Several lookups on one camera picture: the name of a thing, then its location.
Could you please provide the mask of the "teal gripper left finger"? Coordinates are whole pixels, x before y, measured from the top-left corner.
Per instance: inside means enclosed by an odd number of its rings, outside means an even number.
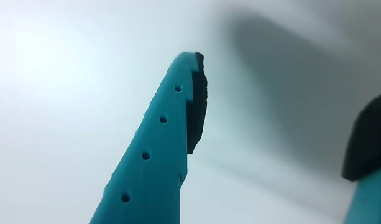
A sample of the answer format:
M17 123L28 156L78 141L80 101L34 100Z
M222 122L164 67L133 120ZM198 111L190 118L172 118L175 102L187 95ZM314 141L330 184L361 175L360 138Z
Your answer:
M206 116L203 60L199 52L183 52L172 62L91 224L180 223L187 156L201 139Z

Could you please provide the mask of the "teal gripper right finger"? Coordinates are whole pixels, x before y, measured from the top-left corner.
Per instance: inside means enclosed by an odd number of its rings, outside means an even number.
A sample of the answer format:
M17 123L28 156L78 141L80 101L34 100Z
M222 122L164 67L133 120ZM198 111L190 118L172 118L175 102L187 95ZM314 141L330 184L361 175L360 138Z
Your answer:
M381 224L381 95L354 122L342 177L357 183L344 223Z

